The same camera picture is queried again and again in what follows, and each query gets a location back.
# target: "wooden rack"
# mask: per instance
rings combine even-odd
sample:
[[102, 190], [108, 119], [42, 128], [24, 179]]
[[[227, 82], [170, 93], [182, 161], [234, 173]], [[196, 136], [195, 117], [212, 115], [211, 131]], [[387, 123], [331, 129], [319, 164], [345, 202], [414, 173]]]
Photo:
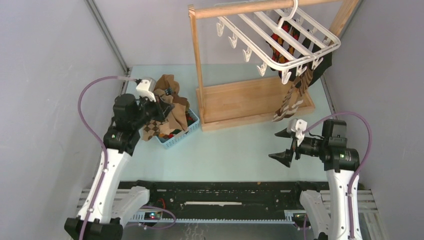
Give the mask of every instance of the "wooden rack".
[[[298, 0], [298, 5], [306, 6], [338, 1]], [[340, 35], [358, 2], [359, 0], [342, 0], [341, 7], [329, 28], [334, 35]], [[293, 0], [265, 0], [200, 9], [195, 9], [193, 5], [188, 6], [199, 85], [196, 93], [203, 131], [270, 121], [273, 118], [274, 111], [280, 107], [290, 84], [283, 85], [281, 79], [276, 76], [204, 87], [196, 20], [285, 9], [293, 7], [293, 5]], [[312, 113], [314, 109], [314, 102], [307, 93], [305, 101], [298, 108], [296, 114]]]

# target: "wooden tray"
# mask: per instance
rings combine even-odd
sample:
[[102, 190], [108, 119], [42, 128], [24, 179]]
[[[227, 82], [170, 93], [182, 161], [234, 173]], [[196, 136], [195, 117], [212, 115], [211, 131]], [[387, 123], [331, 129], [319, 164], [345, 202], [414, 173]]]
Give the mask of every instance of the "wooden tray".
[[[201, 129], [211, 131], [271, 121], [291, 85], [291, 82], [283, 85], [281, 78], [275, 76], [207, 86], [203, 88], [204, 109], [197, 89]], [[291, 105], [296, 101], [296, 96], [295, 91]], [[314, 109], [314, 102], [306, 93], [296, 115], [310, 114]]]

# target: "plastic basket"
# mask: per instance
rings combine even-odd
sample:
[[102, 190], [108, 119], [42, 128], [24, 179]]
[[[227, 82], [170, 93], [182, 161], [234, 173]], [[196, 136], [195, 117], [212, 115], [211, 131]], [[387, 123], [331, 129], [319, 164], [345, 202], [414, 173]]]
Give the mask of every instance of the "plastic basket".
[[156, 139], [159, 141], [160, 144], [162, 144], [165, 149], [169, 149], [170, 147], [174, 146], [176, 143], [178, 143], [179, 141], [181, 141], [182, 139], [184, 139], [199, 128], [199, 117], [191, 109], [188, 109], [188, 114], [190, 115], [190, 117], [193, 118], [194, 122], [190, 126], [188, 126], [187, 131], [181, 131], [170, 139], [165, 139], [158, 136], [156, 137]]

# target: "white wall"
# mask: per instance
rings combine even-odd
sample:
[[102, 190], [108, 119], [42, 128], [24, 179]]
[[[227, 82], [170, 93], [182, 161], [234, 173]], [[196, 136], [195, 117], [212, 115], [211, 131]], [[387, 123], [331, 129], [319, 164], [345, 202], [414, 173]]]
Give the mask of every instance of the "white wall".
[[[371, 188], [392, 240], [423, 239], [424, 1], [364, 1], [326, 71], [338, 111], [371, 124], [374, 141], [361, 181]], [[367, 133], [345, 117], [349, 146]]]
[[[83, 0], [2, 1], [0, 22], [0, 239], [65, 239], [101, 151], [79, 93], [122, 71]], [[83, 112], [103, 135], [120, 84], [93, 88]]]
[[[195, 8], [212, 7], [217, 3], [234, 0], [96, 0], [96, 3], [116, 41], [126, 63], [134, 65], [194, 64], [193, 41], [189, 22], [188, 5]], [[325, 27], [329, 27], [340, 2], [302, 7]], [[271, 53], [263, 38], [254, 33], [238, 16], [230, 16], [243, 32], [254, 42]], [[244, 63], [242, 49], [247, 48], [240, 40], [237, 48], [230, 46], [230, 30], [222, 37], [217, 35], [214, 18], [197, 21], [200, 57], [203, 64]], [[251, 63], [261, 63], [253, 54]]]

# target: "wooden pole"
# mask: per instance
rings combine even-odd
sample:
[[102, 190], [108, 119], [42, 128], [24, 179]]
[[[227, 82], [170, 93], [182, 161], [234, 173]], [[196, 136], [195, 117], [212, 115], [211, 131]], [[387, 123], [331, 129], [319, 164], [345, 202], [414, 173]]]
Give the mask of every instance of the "wooden pole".
[[200, 62], [200, 50], [199, 50], [199, 36], [198, 29], [196, 24], [196, 11], [194, 5], [188, 5], [188, 16], [190, 17], [190, 26], [191, 26], [191, 36], [193, 38], [193, 48], [194, 48], [194, 60], [196, 62], [196, 72], [197, 72], [197, 81], [199, 84], [199, 115], [200, 121], [204, 124], [204, 110], [205, 110], [205, 101], [204, 101], [204, 89], [203, 89], [203, 78], [202, 78], [202, 64]]
[[343, 0], [343, 3], [340, 6], [337, 14], [334, 17], [334, 20], [331, 23], [329, 28], [337, 37], [342, 33], [343, 28], [351, 17], [354, 9], [358, 5], [360, 0]]
[[[338, 2], [340, 0], [299, 0], [299, 6]], [[235, 3], [214, 7], [206, 7], [195, 10], [196, 19], [207, 19], [235, 14], [246, 14], [273, 9], [285, 9], [293, 7], [293, 0], [267, 0], [247, 3]]]

